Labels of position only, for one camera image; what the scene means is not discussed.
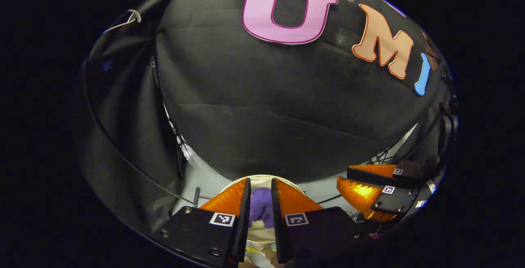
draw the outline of black cloth backdrop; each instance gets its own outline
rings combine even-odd
[[[439,72],[431,72],[425,95],[414,91],[426,50],[421,28],[383,0],[338,1],[323,34],[303,45],[249,34],[244,0],[167,5],[156,43],[168,112],[195,152],[225,178],[326,178],[369,160],[418,121],[424,132],[424,115],[432,121],[445,86]],[[414,40],[405,79],[378,60],[353,55],[366,23],[360,3],[382,12],[392,33],[403,30]],[[274,21],[300,25],[305,7],[306,0],[277,0]]]
[[[163,7],[165,0],[145,0],[138,7],[142,23],[99,38],[80,70],[73,105],[75,148],[88,184],[111,212],[146,235],[169,218],[176,197],[144,178],[112,148],[88,111],[82,83],[86,76],[92,109],[120,152],[158,184],[180,193],[184,183],[178,179],[178,145],[152,71],[153,33]],[[129,15],[124,13],[112,26]]]

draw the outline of purple glove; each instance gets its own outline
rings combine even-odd
[[[274,210],[272,209],[272,193],[270,188],[257,188],[251,193],[250,216],[248,226],[252,222],[263,221],[265,228],[274,226]]]

